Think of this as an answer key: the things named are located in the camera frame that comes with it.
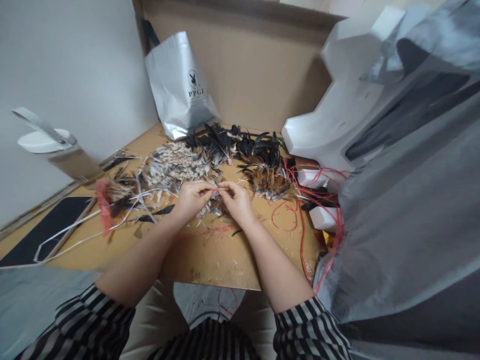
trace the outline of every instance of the wooden table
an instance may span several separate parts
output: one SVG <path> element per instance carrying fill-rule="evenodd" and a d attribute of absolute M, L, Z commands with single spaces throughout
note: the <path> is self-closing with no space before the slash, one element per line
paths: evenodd
<path fill-rule="evenodd" d="M 132 141 L 124 149 L 131 152 L 148 155 L 153 149 L 165 144 L 169 139 L 164 135 L 161 124 L 152 127 L 149 131 L 144 133 Z M 114 173 L 118 167 L 113 168 L 109 173 Z M 141 165 L 139 160 L 131 160 L 128 164 L 128 169 L 137 169 Z M 239 181 L 241 174 L 238 174 L 236 166 L 222 166 L 224 177 L 227 180 Z M 80 187 L 74 190 L 69 196 L 93 196 L 95 193 Z M 172 195 L 167 197 L 163 195 L 162 202 L 167 204 L 175 203 L 176 198 Z M 285 253 L 291 258 L 293 263 L 303 272 L 302 262 L 300 258 L 300 244 L 302 238 L 302 223 L 300 219 L 300 209 L 294 213 L 287 210 L 287 204 L 280 207 L 274 216 L 275 224 L 285 230 L 290 230 L 295 227 L 296 216 L 298 225 L 292 231 L 282 231 L 274 226 L 272 223 L 272 212 L 282 202 L 268 203 L 263 198 L 254 198 L 253 209 L 257 216 L 263 220 L 263 224 L 268 231 L 277 240 Z M 95 205 L 92 212 L 98 210 Z M 28 223 L 11 233 L 5 239 L 0 241 L 0 258 L 5 256 L 42 218 L 50 211 L 44 211 L 36 216 Z M 132 219 L 143 212 L 133 211 L 129 216 Z M 304 234 L 304 258 L 307 268 L 310 272 L 310 277 L 313 278 L 313 270 L 316 266 L 316 261 L 319 257 L 320 247 L 316 239 L 315 230 L 307 213 L 303 214 L 305 221 Z M 162 270 L 160 272 L 160 279 L 168 279 L 183 283 L 206 284 L 230 288 L 241 288 L 259 290 L 260 282 L 258 271 L 255 265 L 254 256 L 250 249 L 249 243 L 243 232 L 233 233 L 238 230 L 238 225 L 231 223 L 222 217 L 217 218 L 211 214 L 207 215 L 198 227 L 199 220 L 192 219 L 189 224 L 180 232 L 179 239 L 174 243 L 169 250 Z M 121 254 L 128 251 L 129 248 L 139 241 L 142 234 L 145 234 L 149 228 L 153 226 L 151 223 L 137 223 L 128 222 L 121 225 L 114 231 L 110 237 L 97 236 L 80 245 L 72 251 L 59 256 L 48 263 L 49 266 L 105 271 L 108 267 L 119 258 Z M 220 228 L 225 229 L 227 226 L 232 226 L 229 231 L 224 231 L 216 234 L 205 234 L 208 230 Z M 62 251 L 86 239 L 94 234 L 102 231 L 102 224 L 100 216 L 95 216 L 80 225 L 74 233 L 70 236 L 68 241 L 62 248 Z"/>

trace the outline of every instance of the phone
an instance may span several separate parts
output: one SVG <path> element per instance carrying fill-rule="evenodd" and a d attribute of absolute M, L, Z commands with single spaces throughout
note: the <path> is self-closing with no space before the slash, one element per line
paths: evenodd
<path fill-rule="evenodd" d="M 0 268 L 36 264 L 35 253 L 41 243 L 82 219 L 96 203 L 91 196 L 65 197 L 0 260 Z M 58 235 L 41 247 L 38 260 L 54 256 L 74 232 L 76 226 Z"/>

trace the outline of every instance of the striped shirt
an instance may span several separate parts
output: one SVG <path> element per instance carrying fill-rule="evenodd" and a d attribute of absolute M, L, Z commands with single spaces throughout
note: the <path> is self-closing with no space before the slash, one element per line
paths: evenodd
<path fill-rule="evenodd" d="M 134 314 L 134 308 L 115 302 L 91 285 L 60 305 L 53 323 L 16 359 L 118 359 Z M 275 323 L 273 348 L 278 359 L 350 359 L 349 340 L 316 297 L 276 314 Z M 260 357 L 235 324 L 208 318 L 148 357 L 159 359 Z"/>

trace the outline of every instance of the white wall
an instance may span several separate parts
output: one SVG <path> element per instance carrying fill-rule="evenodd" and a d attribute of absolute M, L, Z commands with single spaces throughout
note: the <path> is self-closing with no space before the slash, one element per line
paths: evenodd
<path fill-rule="evenodd" d="M 0 1 L 0 227 L 71 180 L 20 148 L 26 107 L 101 161 L 157 121 L 131 0 Z"/>

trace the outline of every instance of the gray fabric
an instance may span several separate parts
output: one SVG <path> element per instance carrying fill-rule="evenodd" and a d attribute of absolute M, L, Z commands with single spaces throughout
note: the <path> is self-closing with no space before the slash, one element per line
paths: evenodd
<path fill-rule="evenodd" d="M 480 357 L 478 19 L 479 1 L 451 0 L 395 37 L 404 75 L 435 56 L 469 80 L 441 93 L 412 74 L 425 91 L 407 91 L 366 132 L 384 150 L 339 195 L 344 236 L 318 297 L 356 339 L 358 359 Z"/>
<path fill-rule="evenodd" d="M 50 266 L 0 270 L 0 359 L 14 359 L 52 323 L 60 304 L 99 275 Z"/>
<path fill-rule="evenodd" d="M 429 13 L 425 4 L 410 6 L 381 46 L 382 56 L 360 80 L 398 83 L 428 56 L 468 72 L 480 71 L 480 0 L 448 0 Z"/>
<path fill-rule="evenodd" d="M 318 295 L 359 339 L 480 354 L 480 293 L 467 281 L 480 279 L 479 102 L 477 93 L 345 182 L 345 234 Z"/>

